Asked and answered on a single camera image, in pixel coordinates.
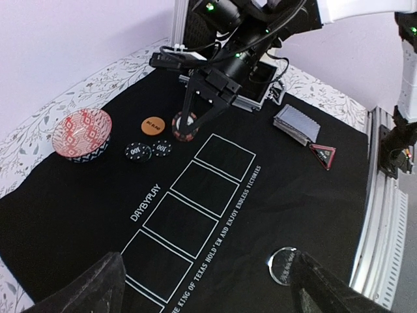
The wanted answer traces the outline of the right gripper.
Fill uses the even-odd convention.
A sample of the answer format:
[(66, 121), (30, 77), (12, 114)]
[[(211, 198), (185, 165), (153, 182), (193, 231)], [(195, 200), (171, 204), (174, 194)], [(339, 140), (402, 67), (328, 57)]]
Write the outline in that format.
[[(193, 72), (188, 80), (186, 96), (182, 107), (180, 130), (192, 133), (205, 123), (215, 119), (236, 100), (241, 84), (219, 71), (217, 68), (200, 68)], [(188, 124), (188, 118), (195, 104), (195, 97), (200, 96), (204, 103), (210, 106), (201, 117)]]

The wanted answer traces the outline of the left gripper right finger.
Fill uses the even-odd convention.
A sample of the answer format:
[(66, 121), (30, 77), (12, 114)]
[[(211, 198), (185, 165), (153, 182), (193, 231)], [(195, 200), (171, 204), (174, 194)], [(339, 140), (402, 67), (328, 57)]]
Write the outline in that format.
[(389, 312), (350, 288), (305, 252), (295, 254), (290, 277), (296, 312)]

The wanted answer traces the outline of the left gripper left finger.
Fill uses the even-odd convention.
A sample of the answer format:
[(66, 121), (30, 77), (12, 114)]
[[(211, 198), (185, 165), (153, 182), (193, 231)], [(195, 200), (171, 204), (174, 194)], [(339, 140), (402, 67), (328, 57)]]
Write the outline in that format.
[(120, 312), (125, 278), (121, 254), (109, 252), (67, 287), (26, 312)]

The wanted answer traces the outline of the clear dealer button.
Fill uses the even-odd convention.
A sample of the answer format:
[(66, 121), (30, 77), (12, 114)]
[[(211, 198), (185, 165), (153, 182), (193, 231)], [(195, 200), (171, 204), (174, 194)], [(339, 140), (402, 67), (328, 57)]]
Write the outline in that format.
[(292, 281), (291, 267), (299, 249), (291, 246), (279, 248), (273, 252), (267, 267), (271, 279), (280, 286), (290, 286)]

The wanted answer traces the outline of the red poker chip stack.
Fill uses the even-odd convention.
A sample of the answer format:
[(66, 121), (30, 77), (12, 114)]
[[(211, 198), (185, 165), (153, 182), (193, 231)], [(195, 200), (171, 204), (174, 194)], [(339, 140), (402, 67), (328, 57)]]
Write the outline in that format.
[(191, 127), (196, 119), (196, 115), (191, 112), (187, 118), (186, 126), (181, 127), (182, 112), (177, 113), (171, 122), (174, 137), (180, 142), (192, 141), (199, 130), (198, 128)]

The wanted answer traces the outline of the orange big blind button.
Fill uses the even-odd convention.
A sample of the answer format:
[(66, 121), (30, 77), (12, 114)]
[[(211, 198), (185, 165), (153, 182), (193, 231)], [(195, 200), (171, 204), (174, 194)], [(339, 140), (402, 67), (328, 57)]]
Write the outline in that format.
[(157, 136), (165, 129), (165, 122), (160, 117), (148, 117), (141, 124), (141, 130), (148, 136)]

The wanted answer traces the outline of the black poker chip stack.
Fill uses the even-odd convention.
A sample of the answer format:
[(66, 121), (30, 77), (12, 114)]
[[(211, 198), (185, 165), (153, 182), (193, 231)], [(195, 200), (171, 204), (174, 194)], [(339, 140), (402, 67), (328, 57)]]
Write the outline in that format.
[(156, 157), (166, 157), (172, 152), (173, 146), (167, 140), (157, 140), (152, 144), (151, 149)]

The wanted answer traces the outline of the black 100 poker chip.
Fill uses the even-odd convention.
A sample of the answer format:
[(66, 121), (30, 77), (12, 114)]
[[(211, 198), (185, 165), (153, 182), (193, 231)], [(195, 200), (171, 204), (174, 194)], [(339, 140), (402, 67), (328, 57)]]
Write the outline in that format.
[(144, 143), (132, 142), (124, 148), (124, 155), (131, 162), (143, 163), (151, 158), (152, 149)]

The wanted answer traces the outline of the blue playing card deck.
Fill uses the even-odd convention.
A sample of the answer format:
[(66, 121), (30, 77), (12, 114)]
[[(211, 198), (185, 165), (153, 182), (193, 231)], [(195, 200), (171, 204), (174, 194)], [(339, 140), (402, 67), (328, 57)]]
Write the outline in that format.
[(273, 125), (303, 146), (315, 143), (321, 129), (319, 123), (289, 104), (274, 116)]

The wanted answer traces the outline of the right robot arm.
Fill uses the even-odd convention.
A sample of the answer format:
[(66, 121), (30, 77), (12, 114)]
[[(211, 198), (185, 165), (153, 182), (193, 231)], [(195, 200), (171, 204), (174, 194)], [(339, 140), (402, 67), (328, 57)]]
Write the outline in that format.
[(232, 76), (249, 70), (268, 48), (289, 37), (321, 29), (338, 20), (377, 13), (394, 13), (403, 44), (403, 78), (394, 110), (393, 130), (380, 140), (378, 167), (396, 178), (409, 165), (400, 161), (403, 151), (416, 143), (416, 2), (415, 1), (280, 1), (256, 8), (252, 1), (198, 1), (192, 9), (220, 33), (231, 37), (210, 61), (191, 68), (216, 67)]

